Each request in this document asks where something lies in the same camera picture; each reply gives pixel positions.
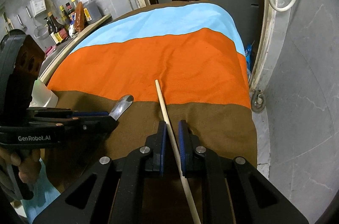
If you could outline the person left hand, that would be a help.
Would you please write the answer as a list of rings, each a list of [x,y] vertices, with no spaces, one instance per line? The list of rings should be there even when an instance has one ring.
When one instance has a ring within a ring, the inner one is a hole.
[[[11,187],[6,166],[13,165],[18,167],[18,175],[23,183],[34,184],[39,178],[41,170],[40,155],[41,151],[34,149],[25,159],[21,160],[18,155],[1,148],[1,183],[7,188]]]

